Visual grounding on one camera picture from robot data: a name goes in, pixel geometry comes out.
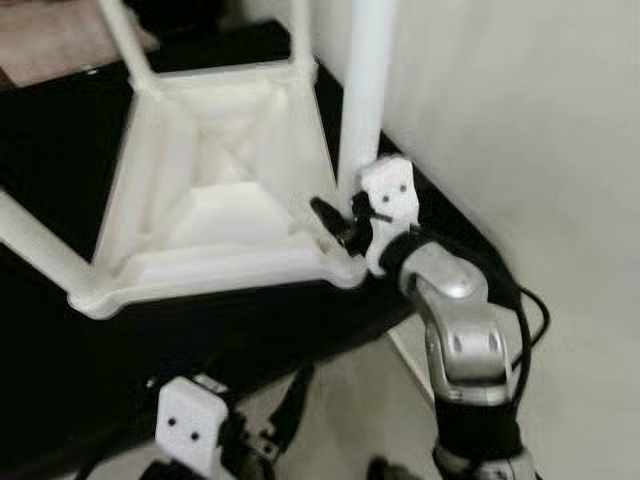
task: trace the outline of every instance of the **white vertical rod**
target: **white vertical rod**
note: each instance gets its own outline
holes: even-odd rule
[[[69,295],[90,295],[99,290],[105,280],[105,276],[99,275],[3,190],[0,190],[0,243],[6,244]]]
[[[309,0],[291,0],[291,55],[293,64],[306,71],[313,65]]]
[[[378,155],[395,13],[396,0],[353,1],[338,165],[340,208],[348,216],[358,172]]]
[[[134,88],[153,87],[155,75],[131,25],[122,0],[99,0],[118,50],[127,64]]]

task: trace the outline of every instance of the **black surface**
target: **black surface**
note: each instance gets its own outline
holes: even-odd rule
[[[286,56],[288,37],[269,23],[164,47],[150,59],[169,71]],[[335,162],[341,89],[321,68],[316,91]],[[130,99],[120,63],[0,96],[0,185],[87,259]],[[382,149],[394,147],[384,139]],[[423,222],[500,264],[436,189],[418,184]],[[139,304],[95,322],[5,247],[0,294],[0,478],[12,479],[77,466],[139,401],[149,377],[170,378],[208,359],[213,376],[248,394],[310,360],[379,337],[409,313],[394,285],[369,280],[353,291],[315,283]],[[153,414],[150,406],[131,441],[150,436]]]

